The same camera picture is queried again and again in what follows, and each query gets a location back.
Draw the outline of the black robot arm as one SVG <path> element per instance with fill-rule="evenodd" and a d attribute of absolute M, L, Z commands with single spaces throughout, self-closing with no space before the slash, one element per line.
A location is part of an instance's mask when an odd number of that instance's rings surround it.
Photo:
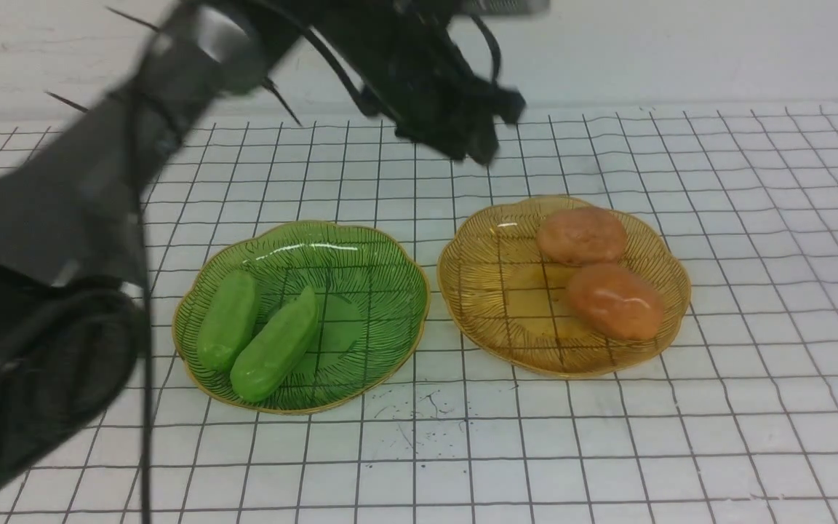
<path fill-rule="evenodd" d="M 548 1 L 180 1 L 135 72 L 69 129 L 0 175 L 0 490 L 57 450 L 152 361 L 142 195 L 223 94 L 272 89 L 299 39 L 363 116 L 446 158 L 487 165 L 495 117 L 521 119 L 498 83 L 483 17 Z"/>

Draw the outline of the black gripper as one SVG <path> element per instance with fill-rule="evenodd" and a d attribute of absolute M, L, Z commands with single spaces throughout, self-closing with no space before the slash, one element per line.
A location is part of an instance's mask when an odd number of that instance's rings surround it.
<path fill-rule="evenodd" d="M 480 76 L 452 40 L 455 17 L 469 17 L 491 52 Z M 526 107 L 499 82 L 502 54 L 470 1 L 326 1 L 317 33 L 360 76 L 367 116 L 386 116 L 399 138 L 455 162 L 489 165 L 498 155 L 496 122 L 515 125 Z"/>

